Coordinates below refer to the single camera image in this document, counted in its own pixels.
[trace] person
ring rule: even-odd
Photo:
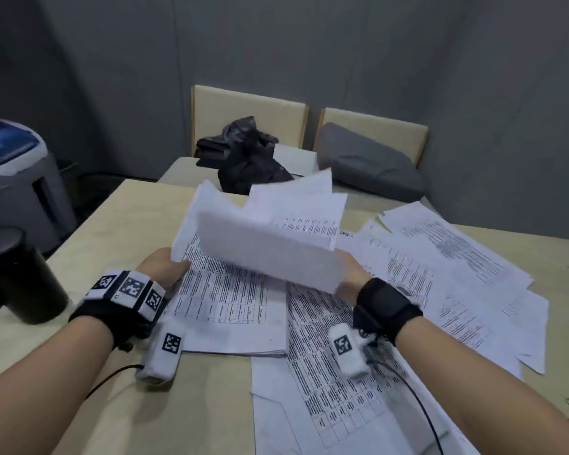
[[[373,298],[387,311],[391,301],[382,289],[388,285],[341,253],[346,272],[337,295],[351,305]],[[168,288],[189,267],[188,261],[171,261],[165,247],[144,259],[137,271]],[[480,453],[569,455],[569,421],[559,410],[416,310],[402,316],[404,321],[397,318],[388,339]],[[73,315],[44,344],[0,374],[0,455],[51,453],[113,348],[131,336],[126,312],[119,320],[92,312]]]

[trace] person's right arm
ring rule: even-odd
[[[346,258],[347,278],[338,295],[355,305],[371,275],[349,254]],[[563,413],[427,319],[407,322],[395,343],[481,454],[569,455],[569,421]]]

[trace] person's left arm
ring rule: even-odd
[[[174,284],[189,262],[170,260],[170,248],[153,252],[137,271],[162,287]],[[97,318],[78,316],[0,375],[0,455],[46,455],[82,405],[114,347]]]

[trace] forearm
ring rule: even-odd
[[[569,454],[569,421],[561,412],[425,318],[409,321],[396,346],[483,455]]]
[[[0,375],[0,455],[51,453],[112,351],[101,321],[79,317]]]

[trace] person's left hand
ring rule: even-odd
[[[186,274],[191,265],[189,260],[172,261],[170,252],[170,247],[162,247],[148,255],[136,268],[139,273],[150,276],[167,291]]]

